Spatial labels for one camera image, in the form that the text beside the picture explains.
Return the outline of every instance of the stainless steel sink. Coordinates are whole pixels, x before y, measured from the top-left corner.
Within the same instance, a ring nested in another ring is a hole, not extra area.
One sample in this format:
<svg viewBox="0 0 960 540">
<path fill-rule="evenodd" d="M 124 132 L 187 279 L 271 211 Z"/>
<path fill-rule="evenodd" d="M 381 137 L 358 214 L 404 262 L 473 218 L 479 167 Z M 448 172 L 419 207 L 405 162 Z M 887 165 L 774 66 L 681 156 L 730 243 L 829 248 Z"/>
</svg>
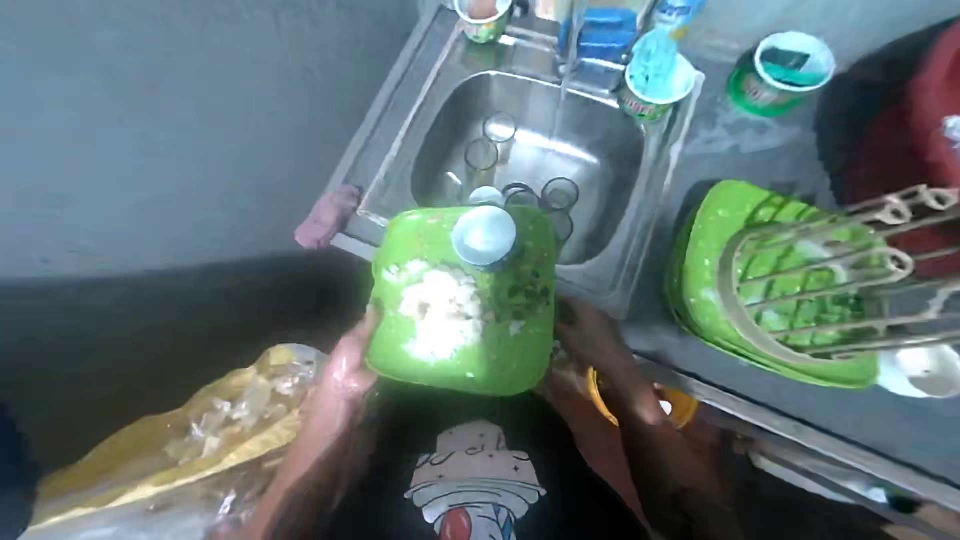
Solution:
<svg viewBox="0 0 960 540">
<path fill-rule="evenodd" d="M 620 66 L 583 64 L 561 91 L 556 30 L 511 26 L 499 42 L 477 45 L 452 13 L 425 18 L 330 182 L 366 189 L 334 244 L 369 258 L 398 213 L 451 205 L 447 171 L 466 177 L 467 144 L 505 111 L 518 131 L 492 183 L 539 192 L 552 178 L 573 180 L 580 199 L 558 289 L 625 316 L 700 84 L 661 122 L 638 126 L 609 88 Z"/>
<path fill-rule="evenodd" d="M 530 185 L 540 193 L 552 178 L 567 177 L 580 189 L 570 217 L 573 235 L 559 264 L 586 262 L 610 243 L 623 220 L 643 159 L 642 132 L 619 110 L 570 93 L 559 107 L 556 85 L 507 73 L 486 72 L 463 81 L 446 99 L 423 139 L 411 177 L 421 206 L 447 206 L 447 171 L 466 177 L 464 152 L 482 136 L 486 118 L 505 111 L 517 133 L 493 185 Z"/>
</svg>

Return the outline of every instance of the white bowl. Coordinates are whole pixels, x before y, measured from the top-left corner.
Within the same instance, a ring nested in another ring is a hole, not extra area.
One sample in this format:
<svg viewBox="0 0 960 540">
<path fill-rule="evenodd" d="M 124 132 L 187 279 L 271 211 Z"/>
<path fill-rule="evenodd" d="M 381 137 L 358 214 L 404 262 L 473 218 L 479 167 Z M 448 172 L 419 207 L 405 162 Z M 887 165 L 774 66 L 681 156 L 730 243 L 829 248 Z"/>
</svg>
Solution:
<svg viewBox="0 0 960 540">
<path fill-rule="evenodd" d="M 916 347 L 879 355 L 876 383 L 908 398 L 960 395 L 960 355 L 949 345 Z"/>
<path fill-rule="evenodd" d="M 490 266 L 514 249 L 516 222 L 505 209 L 478 207 L 460 216 L 450 240 L 463 262 Z"/>
</svg>

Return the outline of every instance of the concrete countertop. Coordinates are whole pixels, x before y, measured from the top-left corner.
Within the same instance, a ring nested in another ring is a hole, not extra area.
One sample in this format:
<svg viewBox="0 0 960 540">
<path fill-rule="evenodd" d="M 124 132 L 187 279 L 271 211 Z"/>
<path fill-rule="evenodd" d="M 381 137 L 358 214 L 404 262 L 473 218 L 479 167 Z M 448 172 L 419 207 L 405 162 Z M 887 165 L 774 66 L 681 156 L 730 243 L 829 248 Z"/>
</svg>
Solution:
<svg viewBox="0 0 960 540">
<path fill-rule="evenodd" d="M 629 318 L 621 323 L 640 355 L 734 396 L 879 454 L 935 480 L 960 484 L 960 401 L 917 400 L 882 388 L 839 390 L 794 382 L 717 352 L 686 334 L 663 298 L 674 228 L 716 181 L 738 179 L 832 206 L 813 133 L 816 99 L 776 119 L 740 113 L 725 93 L 732 64 L 684 51 L 707 74 L 673 185 L 665 196 Z"/>
</svg>

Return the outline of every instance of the green plate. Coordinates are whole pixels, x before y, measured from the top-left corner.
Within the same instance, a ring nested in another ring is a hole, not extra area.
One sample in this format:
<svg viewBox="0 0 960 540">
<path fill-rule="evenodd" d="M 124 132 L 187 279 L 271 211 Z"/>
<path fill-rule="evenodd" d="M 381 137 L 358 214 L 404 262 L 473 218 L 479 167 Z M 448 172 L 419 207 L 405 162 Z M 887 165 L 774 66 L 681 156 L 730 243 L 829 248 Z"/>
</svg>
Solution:
<svg viewBox="0 0 960 540">
<path fill-rule="evenodd" d="M 715 292 L 717 261 L 734 234 L 744 228 L 769 222 L 800 221 L 818 211 L 800 201 L 751 184 L 724 181 L 716 185 L 678 235 L 667 277 L 667 299 L 681 326 L 718 350 L 793 380 L 822 386 L 865 388 L 876 381 L 876 355 L 818 364 L 793 364 L 766 355 L 730 324 Z M 782 254 L 773 254 L 768 259 L 751 259 L 741 269 L 748 277 L 762 275 L 775 268 L 782 269 L 785 260 L 788 264 L 786 267 L 791 267 L 789 261 L 796 262 L 798 257 L 793 253 L 786 258 Z M 773 291 L 773 297 L 800 292 L 803 286 L 807 287 L 804 290 L 815 290 L 831 284 L 821 280 L 818 287 L 811 289 L 809 283 L 800 285 L 799 281 L 788 282 L 780 290 Z M 852 320 L 862 316 L 847 304 L 827 306 L 825 311 L 833 320 Z M 827 335 L 828 339 L 843 337 Z"/>
<path fill-rule="evenodd" d="M 469 210 L 416 209 L 390 222 L 373 258 L 372 299 L 382 304 L 384 314 L 367 363 L 395 380 L 511 396 L 536 386 L 550 361 L 557 258 L 553 226 L 538 209 L 508 209 L 516 221 L 517 245 L 493 272 L 462 262 L 453 250 L 450 233 Z M 458 269 L 476 282 L 486 321 L 482 337 L 449 359 L 425 360 L 407 351 L 416 325 L 399 313 L 402 291 L 420 282 L 426 271 L 404 271 L 414 260 L 431 269 Z"/>
</svg>

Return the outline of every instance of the stacked green plates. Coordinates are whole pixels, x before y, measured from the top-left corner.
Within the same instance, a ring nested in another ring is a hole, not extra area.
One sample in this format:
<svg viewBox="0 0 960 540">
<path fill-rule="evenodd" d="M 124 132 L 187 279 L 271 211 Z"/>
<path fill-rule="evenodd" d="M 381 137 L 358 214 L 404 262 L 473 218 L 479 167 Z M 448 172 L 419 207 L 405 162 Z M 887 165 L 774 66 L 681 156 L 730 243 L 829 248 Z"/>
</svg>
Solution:
<svg viewBox="0 0 960 540">
<path fill-rule="evenodd" d="M 677 322 L 685 330 L 717 350 L 792 380 L 839 388 L 865 388 L 876 381 L 876 354 L 808 364 L 792 363 L 770 356 L 752 345 L 733 327 L 716 292 L 717 264 L 728 241 L 735 234 L 749 227 L 769 223 L 803 221 L 819 212 L 810 205 L 751 184 L 733 180 L 721 182 L 710 190 L 675 241 L 666 282 L 667 301 L 672 306 Z M 744 278 L 769 274 L 783 269 L 781 265 L 784 263 L 788 264 L 786 267 L 792 267 L 788 261 L 791 258 L 793 262 L 797 262 L 794 251 L 787 254 L 787 250 L 784 250 L 783 254 L 773 254 L 767 259 L 746 260 L 737 270 Z M 780 294 L 809 291 L 810 284 L 817 281 L 807 276 L 801 284 L 801 280 L 795 278 L 786 287 L 781 287 L 783 290 Z M 819 286 L 831 284 L 833 283 L 820 280 Z M 826 322 L 843 322 L 863 317 L 857 298 L 841 300 L 844 300 L 842 305 L 830 305 L 818 314 L 808 315 L 803 322 L 808 323 L 814 319 L 821 321 L 825 316 Z M 801 311 L 803 310 L 796 309 L 794 313 Z M 769 328 L 764 321 L 759 324 L 765 330 L 783 330 Z M 833 340 L 848 337 L 828 335 L 828 339 Z"/>
</svg>

